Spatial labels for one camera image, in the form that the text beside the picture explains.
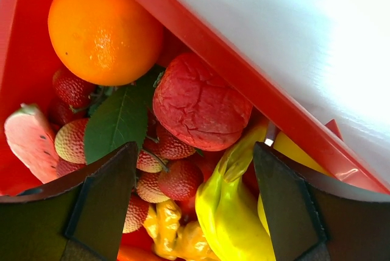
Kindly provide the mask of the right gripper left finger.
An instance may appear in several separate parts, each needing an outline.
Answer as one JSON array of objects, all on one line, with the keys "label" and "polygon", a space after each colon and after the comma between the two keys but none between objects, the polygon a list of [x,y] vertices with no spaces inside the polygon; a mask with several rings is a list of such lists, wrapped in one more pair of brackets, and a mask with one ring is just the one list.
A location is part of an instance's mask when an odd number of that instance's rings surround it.
[{"label": "right gripper left finger", "polygon": [[1,197],[1,260],[116,260],[138,147],[128,142],[86,167]]}]

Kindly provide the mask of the watermelon slice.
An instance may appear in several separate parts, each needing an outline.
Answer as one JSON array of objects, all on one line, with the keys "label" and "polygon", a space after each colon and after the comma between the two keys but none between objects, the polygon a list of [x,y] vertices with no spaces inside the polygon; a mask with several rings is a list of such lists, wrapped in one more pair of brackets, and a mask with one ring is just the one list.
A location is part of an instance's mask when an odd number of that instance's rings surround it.
[{"label": "watermelon slice", "polygon": [[22,103],[5,120],[4,133],[10,150],[38,180],[46,184],[57,179],[55,133],[38,105]]}]

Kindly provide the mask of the orange fruit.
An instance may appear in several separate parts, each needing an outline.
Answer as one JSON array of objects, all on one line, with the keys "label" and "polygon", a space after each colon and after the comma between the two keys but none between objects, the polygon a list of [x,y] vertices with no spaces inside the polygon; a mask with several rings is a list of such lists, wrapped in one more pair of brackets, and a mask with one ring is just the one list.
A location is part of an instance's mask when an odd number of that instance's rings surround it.
[{"label": "orange fruit", "polygon": [[136,0],[53,0],[51,44],[77,77],[104,86],[146,74],[163,47],[163,26]]}]

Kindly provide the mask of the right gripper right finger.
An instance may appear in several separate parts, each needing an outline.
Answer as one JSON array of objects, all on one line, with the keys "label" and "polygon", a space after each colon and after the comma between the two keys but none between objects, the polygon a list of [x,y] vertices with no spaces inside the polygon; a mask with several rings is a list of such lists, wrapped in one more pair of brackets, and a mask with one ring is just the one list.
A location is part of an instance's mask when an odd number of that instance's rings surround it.
[{"label": "right gripper right finger", "polygon": [[253,162],[277,260],[389,260],[389,195],[343,183],[260,142]]}]

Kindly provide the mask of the yellow ginger root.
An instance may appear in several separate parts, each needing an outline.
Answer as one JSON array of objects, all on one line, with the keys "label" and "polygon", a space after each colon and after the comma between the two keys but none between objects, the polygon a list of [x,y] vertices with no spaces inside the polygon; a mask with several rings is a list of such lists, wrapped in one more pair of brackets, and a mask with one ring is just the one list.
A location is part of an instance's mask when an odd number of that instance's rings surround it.
[{"label": "yellow ginger root", "polygon": [[172,200],[149,206],[143,226],[154,241],[152,251],[168,260],[219,260],[199,222],[181,225],[181,218],[181,209]]}]

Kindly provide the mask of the red plastic tray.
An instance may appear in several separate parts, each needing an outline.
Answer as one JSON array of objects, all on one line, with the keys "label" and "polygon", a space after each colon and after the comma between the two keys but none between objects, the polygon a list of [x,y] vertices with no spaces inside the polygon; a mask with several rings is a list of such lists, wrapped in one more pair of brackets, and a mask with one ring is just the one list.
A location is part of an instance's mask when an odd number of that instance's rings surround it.
[{"label": "red plastic tray", "polygon": [[[21,102],[50,101],[51,75],[59,60],[49,41],[52,0],[1,0],[1,118]],[[209,63],[304,151],[343,183],[389,195],[347,146],[264,74],[256,71],[182,0],[137,0],[164,27]],[[1,197],[39,187],[39,181],[1,141]]]}]

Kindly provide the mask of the lychee bunch with leaf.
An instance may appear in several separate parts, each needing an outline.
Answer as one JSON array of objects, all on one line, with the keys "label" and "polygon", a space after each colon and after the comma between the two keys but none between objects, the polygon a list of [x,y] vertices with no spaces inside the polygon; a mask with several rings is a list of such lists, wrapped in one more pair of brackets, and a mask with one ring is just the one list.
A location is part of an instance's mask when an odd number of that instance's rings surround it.
[{"label": "lychee bunch with leaf", "polygon": [[65,124],[54,140],[58,156],[72,163],[91,164],[128,142],[136,143],[136,154],[145,151],[157,160],[157,166],[168,166],[150,148],[143,148],[147,137],[147,111],[163,68],[154,66],[132,85],[98,86],[91,92],[89,117]]}]

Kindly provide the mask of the yellow banana bunch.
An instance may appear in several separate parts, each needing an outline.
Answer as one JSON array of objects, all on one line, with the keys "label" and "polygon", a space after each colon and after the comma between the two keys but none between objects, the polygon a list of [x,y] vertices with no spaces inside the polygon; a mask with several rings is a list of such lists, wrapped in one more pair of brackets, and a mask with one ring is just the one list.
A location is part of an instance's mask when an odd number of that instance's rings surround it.
[{"label": "yellow banana bunch", "polygon": [[197,189],[197,219],[220,260],[275,260],[271,238],[258,216],[257,200],[242,181],[253,159],[254,144],[264,141],[267,126],[267,119],[257,121],[224,152],[211,177]]}]

